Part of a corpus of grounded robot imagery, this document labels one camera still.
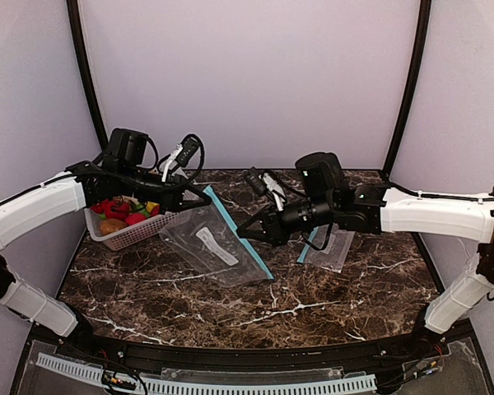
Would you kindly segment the clear zip bag blue zipper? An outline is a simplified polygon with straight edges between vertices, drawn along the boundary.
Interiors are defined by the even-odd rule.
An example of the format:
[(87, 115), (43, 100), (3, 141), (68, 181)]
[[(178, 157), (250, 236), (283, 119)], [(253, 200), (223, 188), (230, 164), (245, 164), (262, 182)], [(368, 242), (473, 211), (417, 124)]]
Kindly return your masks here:
[(225, 288), (272, 280), (273, 274), (208, 185), (211, 203), (180, 213), (160, 231), (161, 240), (189, 266)]

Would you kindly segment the red toy bell pepper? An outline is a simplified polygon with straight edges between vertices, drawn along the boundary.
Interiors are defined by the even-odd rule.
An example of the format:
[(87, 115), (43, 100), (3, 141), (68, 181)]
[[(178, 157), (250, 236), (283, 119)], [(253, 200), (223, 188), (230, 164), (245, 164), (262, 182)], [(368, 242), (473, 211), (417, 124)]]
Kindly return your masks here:
[(134, 212), (129, 214), (124, 221), (128, 226), (132, 226), (141, 223), (145, 220), (147, 220), (147, 216), (145, 216), (141, 212)]

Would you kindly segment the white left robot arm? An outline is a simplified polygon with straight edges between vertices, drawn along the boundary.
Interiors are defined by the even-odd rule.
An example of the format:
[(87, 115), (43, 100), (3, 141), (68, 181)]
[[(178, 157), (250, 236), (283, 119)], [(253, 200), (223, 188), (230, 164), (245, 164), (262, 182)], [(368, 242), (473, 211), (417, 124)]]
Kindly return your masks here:
[(78, 215), (107, 198), (123, 195), (160, 204), (161, 212), (182, 212), (208, 204), (207, 197), (191, 202), (191, 178), (164, 179), (158, 174), (133, 170), (109, 172), (83, 161), (40, 184), (0, 201), (0, 305), (59, 337), (74, 337), (89, 323), (68, 304), (30, 284), (3, 253), (23, 238), (27, 247), (56, 250), (65, 245), (63, 222), (72, 218), (72, 234), (78, 233)]

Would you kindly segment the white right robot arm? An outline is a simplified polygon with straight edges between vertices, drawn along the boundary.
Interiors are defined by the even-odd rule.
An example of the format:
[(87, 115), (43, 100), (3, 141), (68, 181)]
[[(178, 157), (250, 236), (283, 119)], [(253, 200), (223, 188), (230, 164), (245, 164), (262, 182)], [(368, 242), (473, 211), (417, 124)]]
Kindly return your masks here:
[(472, 249), (457, 277), (423, 314), (427, 332), (443, 334), (494, 290), (494, 188), (489, 193), (409, 191), (396, 184), (331, 188), (283, 209), (268, 206), (238, 228), (238, 235), (282, 246), (293, 234), (322, 225), (362, 234), (419, 234), (426, 242), (459, 239)]

